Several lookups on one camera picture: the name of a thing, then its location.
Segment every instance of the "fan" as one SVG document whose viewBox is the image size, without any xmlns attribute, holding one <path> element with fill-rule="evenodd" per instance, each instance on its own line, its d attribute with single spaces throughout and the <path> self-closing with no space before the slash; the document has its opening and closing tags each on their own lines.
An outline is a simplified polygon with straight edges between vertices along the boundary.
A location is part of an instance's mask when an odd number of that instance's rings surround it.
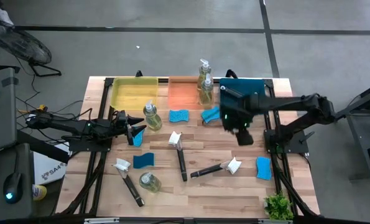
<svg viewBox="0 0 370 224">
<path fill-rule="evenodd" d="M 45 66 L 52 60 L 49 49 L 35 37 L 23 30 L 17 30 L 4 22 L 0 22 L 0 47 L 13 56 L 25 60 L 38 77 L 62 75 L 59 70 Z M 44 67 L 56 73 L 40 75 L 35 67 Z"/>
</svg>

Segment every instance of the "green plant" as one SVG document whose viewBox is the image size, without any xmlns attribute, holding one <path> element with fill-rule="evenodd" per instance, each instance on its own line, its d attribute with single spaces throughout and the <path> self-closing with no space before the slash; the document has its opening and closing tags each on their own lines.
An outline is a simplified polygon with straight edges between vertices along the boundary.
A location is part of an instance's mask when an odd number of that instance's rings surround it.
<svg viewBox="0 0 370 224">
<path fill-rule="evenodd" d="M 291 203 L 282 193 L 265 198 L 267 207 L 265 211 L 272 220 L 292 220 L 294 215 L 289 207 Z"/>
</svg>

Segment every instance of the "blue sponge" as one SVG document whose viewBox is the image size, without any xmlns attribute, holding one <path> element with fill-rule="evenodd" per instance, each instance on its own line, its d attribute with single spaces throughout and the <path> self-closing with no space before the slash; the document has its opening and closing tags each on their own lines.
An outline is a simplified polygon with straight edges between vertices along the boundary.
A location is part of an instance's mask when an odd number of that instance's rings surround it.
<svg viewBox="0 0 370 224">
<path fill-rule="evenodd" d="M 257 158 L 257 178 L 262 180 L 271 180 L 272 172 L 271 172 L 271 159 L 265 157 L 258 157 Z"/>
<path fill-rule="evenodd" d="M 204 122 L 208 124 L 208 122 L 219 119 L 220 118 L 220 108 L 215 106 L 210 110 L 204 110 L 201 113 L 201 117 L 203 118 Z"/>
<path fill-rule="evenodd" d="M 135 137 L 132 137 L 134 140 L 134 146 L 140 147 L 143 141 L 143 132 L 145 129 L 143 129 L 141 132 L 139 132 Z"/>
<path fill-rule="evenodd" d="M 154 153 L 148 152 L 141 156 L 134 156 L 134 169 L 141 169 L 145 166 L 154 166 Z"/>
<path fill-rule="evenodd" d="M 189 110 L 170 110 L 170 122 L 189 121 Z"/>
</svg>

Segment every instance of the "wooden table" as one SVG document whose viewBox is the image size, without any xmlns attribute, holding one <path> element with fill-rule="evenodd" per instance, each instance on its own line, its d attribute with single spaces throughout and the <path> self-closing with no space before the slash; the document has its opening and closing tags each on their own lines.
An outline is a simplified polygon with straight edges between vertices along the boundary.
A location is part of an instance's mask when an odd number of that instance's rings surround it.
<svg viewBox="0 0 370 224">
<path fill-rule="evenodd" d="M 81 111 L 93 108 L 92 118 L 98 115 L 105 77 L 90 77 L 86 88 Z M 273 79 L 276 96 L 292 96 L 289 79 Z M 215 218 L 264 218 L 264 198 L 275 193 L 274 180 L 266 181 L 256 178 L 256 158 L 270 157 L 265 153 L 262 132 L 265 123 L 262 116 L 256 116 L 249 128 L 255 142 L 252 146 L 238 146 L 235 136 L 223 130 L 222 126 L 213 124 L 204 127 L 201 123 L 201 110 L 190 110 L 187 123 L 169 123 L 168 84 L 159 84 L 158 114 L 163 121 L 162 129 L 153 132 L 149 128 L 144 133 L 141 147 L 129 146 L 124 136 L 113 140 L 111 152 L 108 153 L 104 168 L 98 216 L 101 217 L 215 217 Z M 108 114 L 107 103 L 105 116 Z M 141 111 L 127 111 L 131 116 L 144 117 Z M 282 124 L 297 118 L 294 111 L 280 112 Z M 180 175 L 176 150 L 168 145 L 172 131 L 182 132 L 188 181 L 183 182 Z M 132 163 L 133 155 L 146 152 L 155 154 L 155 166 L 146 169 L 129 170 L 146 205 L 138 207 L 125 186 L 116 168 L 116 158 Z M 191 179 L 190 173 L 230 160 L 236 156 L 242 161 L 241 167 L 231 175 L 225 170 Z M 82 188 L 90 153 L 77 154 L 67 165 L 62 191 L 59 196 L 57 212 L 68 207 Z M 288 155 L 292 182 L 307 205 L 319 213 L 315 190 L 308 164 L 297 154 Z M 139 185 L 142 173 L 151 171 L 162 181 L 161 191 L 152 194 Z M 88 197 L 91 207 L 93 189 Z"/>
</svg>

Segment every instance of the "gray floor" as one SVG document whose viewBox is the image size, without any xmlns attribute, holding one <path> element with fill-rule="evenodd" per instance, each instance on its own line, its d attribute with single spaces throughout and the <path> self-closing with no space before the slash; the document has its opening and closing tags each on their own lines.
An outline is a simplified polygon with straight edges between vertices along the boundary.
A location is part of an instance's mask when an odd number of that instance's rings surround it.
<svg viewBox="0 0 370 224">
<path fill-rule="evenodd" d="M 18 25 L 263 28 L 257 0 L 5 0 Z M 370 30 L 370 1 L 266 0 L 273 29 Z M 31 32 L 52 51 L 50 66 L 62 77 L 36 78 L 41 91 L 30 102 L 58 110 L 82 100 L 91 75 L 196 75 L 199 59 L 213 75 L 231 68 L 241 77 L 272 77 L 264 34 Z M 370 87 L 370 36 L 274 35 L 280 77 L 296 95 L 320 93 L 345 107 Z M 0 49 L 0 64 L 18 65 Z M 33 94 L 32 77 L 21 72 L 18 96 Z M 80 104 L 67 112 L 78 113 Z M 370 180 L 348 177 L 366 164 L 345 120 L 316 125 L 308 140 L 312 176 L 321 214 L 370 222 Z M 57 138 L 56 131 L 48 134 Z"/>
</svg>

